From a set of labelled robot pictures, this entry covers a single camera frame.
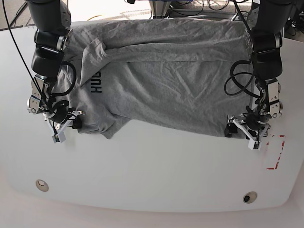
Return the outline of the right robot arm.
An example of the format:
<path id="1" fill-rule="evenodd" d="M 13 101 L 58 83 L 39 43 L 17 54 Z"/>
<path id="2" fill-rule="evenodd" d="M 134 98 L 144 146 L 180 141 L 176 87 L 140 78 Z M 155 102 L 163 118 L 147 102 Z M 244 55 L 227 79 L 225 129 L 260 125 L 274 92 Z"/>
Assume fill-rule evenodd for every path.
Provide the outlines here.
<path id="1" fill-rule="evenodd" d="M 32 79 L 32 93 L 27 101 L 31 114 L 43 114 L 53 134 L 55 143 L 62 143 L 66 138 L 67 127 L 81 128 L 79 119 L 82 111 L 69 107 L 67 100 L 57 101 L 58 97 L 68 95 L 76 84 L 76 68 L 64 60 L 71 33 L 71 14 L 61 0 L 28 0 L 31 17 L 37 27 L 34 35 L 36 44 L 31 68 L 36 73 Z M 72 82 L 64 91 L 52 91 L 57 83 L 57 76 L 63 66 L 72 70 Z"/>

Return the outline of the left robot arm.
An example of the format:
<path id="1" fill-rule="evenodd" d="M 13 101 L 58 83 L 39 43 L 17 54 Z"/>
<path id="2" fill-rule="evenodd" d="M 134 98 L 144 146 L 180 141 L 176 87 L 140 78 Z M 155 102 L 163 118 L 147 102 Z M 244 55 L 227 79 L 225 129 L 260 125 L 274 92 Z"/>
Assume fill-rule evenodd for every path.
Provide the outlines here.
<path id="1" fill-rule="evenodd" d="M 257 19 L 253 27 L 248 24 L 249 19 L 244 18 L 236 1 L 233 2 L 238 15 L 246 26 L 249 34 L 252 53 L 249 60 L 235 62 L 230 69 L 228 81 L 233 81 L 239 88 L 235 93 L 226 92 L 229 96 L 236 96 L 242 92 L 256 99 L 256 107 L 251 109 L 246 106 L 246 112 L 240 117 L 228 117 L 225 128 L 225 137 L 232 137 L 241 130 L 249 140 L 248 147 L 258 150 L 262 138 L 270 129 L 268 121 L 282 115 L 283 104 L 279 100 L 281 86 L 277 80 L 283 72 L 280 48 L 283 45 L 282 31 L 295 5 L 294 0 L 262 0 L 256 3 L 258 6 Z M 246 85 L 241 85 L 234 72 L 238 65 L 252 65 L 253 72 Z M 250 92 L 247 87 L 251 81 L 259 94 Z"/>

